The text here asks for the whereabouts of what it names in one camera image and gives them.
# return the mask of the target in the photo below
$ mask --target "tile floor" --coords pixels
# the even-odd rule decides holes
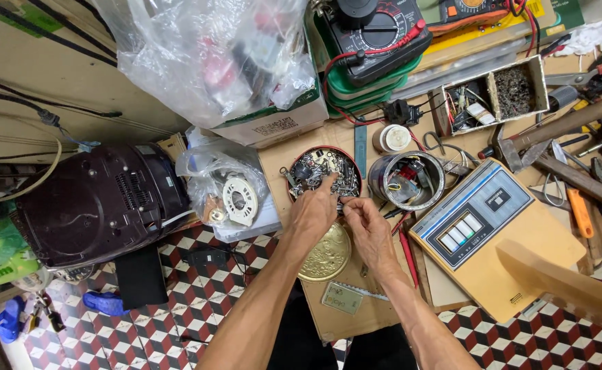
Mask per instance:
[[[244,278],[260,270],[277,244],[277,235],[232,243],[245,255],[246,265],[231,260],[225,267],[202,269],[181,261],[187,250],[222,246],[211,228],[198,226],[164,240],[159,248],[163,270],[175,281],[168,304],[109,317],[87,309],[81,296],[88,290],[117,289],[112,263],[77,284],[54,281],[48,288],[66,330],[56,334],[43,320],[40,329],[20,341],[35,369],[193,369],[223,317],[244,291]],[[602,269],[594,276],[602,281]],[[26,312],[33,307],[33,295]],[[602,369],[602,328],[551,304],[531,317],[496,323],[473,306],[438,315],[483,369]],[[192,338],[180,342],[180,336]],[[345,340],[333,343],[342,368],[348,352]]]

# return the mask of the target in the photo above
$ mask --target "wall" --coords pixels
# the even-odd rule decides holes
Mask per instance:
[[[86,30],[111,49],[115,44],[92,14],[73,0],[46,0],[70,21]],[[0,4],[19,12],[25,0],[0,0]],[[54,34],[87,49],[102,53],[72,31],[62,28]],[[19,91],[59,103],[80,105],[97,111],[121,111],[123,116],[107,119],[69,109],[38,103],[61,117],[61,125],[75,139],[103,143],[140,142],[166,138],[186,130],[190,124],[156,98],[133,85],[108,64],[87,57],[46,38],[36,38],[0,21],[0,82]],[[35,111],[22,105],[0,101],[0,156],[55,151],[56,141],[22,121],[44,128],[65,143],[55,128],[40,123]],[[11,162],[47,162],[53,156]]]

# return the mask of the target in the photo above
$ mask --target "clear plastic bag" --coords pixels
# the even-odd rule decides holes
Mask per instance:
[[[230,201],[225,199],[223,192],[229,179],[237,177],[246,180],[257,197],[258,205],[269,194],[264,174],[252,165],[225,154],[221,144],[207,144],[186,150],[175,162],[175,173],[189,176],[187,194],[192,209],[204,224],[214,227],[249,227],[231,221],[232,216],[227,209]],[[244,202],[244,199],[236,199],[234,203],[240,210],[242,208],[239,205],[243,207]],[[252,220],[257,218],[259,211],[260,208],[255,210]]]
[[[312,87],[304,0],[96,1],[118,68],[195,126],[214,128]]]

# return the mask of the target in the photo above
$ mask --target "qr code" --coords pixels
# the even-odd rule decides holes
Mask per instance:
[[[289,128],[297,127],[298,123],[294,122],[291,117],[286,117],[276,122],[265,124],[264,126],[256,127],[253,130],[258,134],[269,136],[276,132],[288,130]]]

